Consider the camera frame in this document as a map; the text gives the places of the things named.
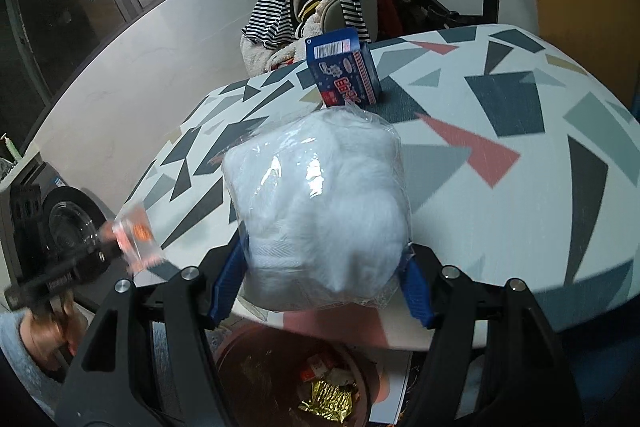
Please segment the left hand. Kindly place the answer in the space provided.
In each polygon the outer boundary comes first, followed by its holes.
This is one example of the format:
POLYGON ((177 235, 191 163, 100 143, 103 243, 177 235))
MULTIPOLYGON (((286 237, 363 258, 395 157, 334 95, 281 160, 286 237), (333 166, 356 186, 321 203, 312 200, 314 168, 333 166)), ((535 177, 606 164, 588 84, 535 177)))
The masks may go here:
POLYGON ((76 355, 85 337, 88 320, 73 301, 66 301, 62 311, 35 315, 27 310, 20 325, 23 345, 34 361, 46 371, 55 372, 62 367, 58 354, 67 348, 76 355))

